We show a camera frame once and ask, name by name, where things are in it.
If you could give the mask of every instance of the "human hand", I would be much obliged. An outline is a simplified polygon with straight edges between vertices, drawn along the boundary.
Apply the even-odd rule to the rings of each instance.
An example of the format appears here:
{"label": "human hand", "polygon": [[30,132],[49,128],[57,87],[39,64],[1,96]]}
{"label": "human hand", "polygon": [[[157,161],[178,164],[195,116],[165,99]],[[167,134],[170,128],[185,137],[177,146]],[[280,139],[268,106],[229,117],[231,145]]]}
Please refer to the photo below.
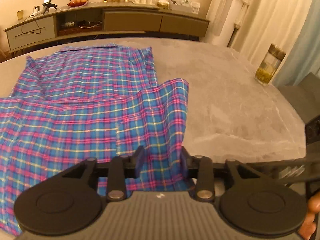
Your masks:
{"label": "human hand", "polygon": [[320,192],[311,197],[308,201],[308,213],[299,230],[299,234],[305,240],[309,240],[316,231],[315,215],[320,212]]}

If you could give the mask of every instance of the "round black pad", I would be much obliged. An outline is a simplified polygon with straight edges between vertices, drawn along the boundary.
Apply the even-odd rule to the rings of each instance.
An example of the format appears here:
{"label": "round black pad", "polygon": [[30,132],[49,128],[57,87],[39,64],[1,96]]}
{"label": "round black pad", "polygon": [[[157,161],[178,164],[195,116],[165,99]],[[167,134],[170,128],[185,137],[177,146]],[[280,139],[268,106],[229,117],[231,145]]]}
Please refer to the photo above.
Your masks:
{"label": "round black pad", "polygon": [[292,189],[265,179],[245,179],[220,199],[220,211],[231,225],[252,235],[288,235],[303,223],[307,203]]}
{"label": "round black pad", "polygon": [[14,204],[18,223],[38,235],[79,231],[99,215],[101,199],[79,179],[48,180],[24,191]]}

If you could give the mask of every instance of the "jar lid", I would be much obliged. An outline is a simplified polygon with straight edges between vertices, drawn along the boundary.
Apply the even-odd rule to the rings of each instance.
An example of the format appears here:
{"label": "jar lid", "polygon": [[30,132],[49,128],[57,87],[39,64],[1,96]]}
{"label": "jar lid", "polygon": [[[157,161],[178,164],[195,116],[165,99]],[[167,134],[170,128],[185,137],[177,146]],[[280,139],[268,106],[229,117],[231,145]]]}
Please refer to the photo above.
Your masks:
{"label": "jar lid", "polygon": [[274,44],[270,45],[268,52],[279,60],[283,60],[285,57],[285,52]]}

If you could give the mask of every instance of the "gray table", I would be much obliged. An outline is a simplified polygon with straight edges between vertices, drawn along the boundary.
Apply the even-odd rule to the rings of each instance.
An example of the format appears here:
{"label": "gray table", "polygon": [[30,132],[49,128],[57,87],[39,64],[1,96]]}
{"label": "gray table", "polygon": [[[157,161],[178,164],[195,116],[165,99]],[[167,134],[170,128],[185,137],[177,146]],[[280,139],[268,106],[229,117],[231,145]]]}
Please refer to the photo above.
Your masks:
{"label": "gray table", "polygon": [[[253,67],[238,52],[193,41],[120,38],[73,43],[152,46],[159,83],[189,82],[187,127],[183,145],[191,155],[215,162],[243,162],[304,157],[304,123],[278,90],[254,80]],[[41,49],[0,64],[0,97],[9,96],[27,55],[49,55],[63,46]]]}

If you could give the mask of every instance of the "sheer curtain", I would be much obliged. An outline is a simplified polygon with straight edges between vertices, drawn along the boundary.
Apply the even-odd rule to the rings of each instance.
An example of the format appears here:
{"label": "sheer curtain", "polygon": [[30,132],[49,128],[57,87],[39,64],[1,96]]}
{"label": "sheer curtain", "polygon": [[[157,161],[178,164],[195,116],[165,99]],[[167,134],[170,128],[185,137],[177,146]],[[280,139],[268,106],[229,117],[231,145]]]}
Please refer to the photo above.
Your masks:
{"label": "sheer curtain", "polygon": [[297,85],[308,73],[320,78],[320,0],[312,0],[306,21],[272,84]]}
{"label": "sheer curtain", "polygon": [[[311,2],[312,0],[260,0],[248,23],[250,26],[242,25],[231,47],[237,49],[256,67],[272,43],[288,55],[306,20]],[[245,29],[248,30],[247,34],[242,36]]]}

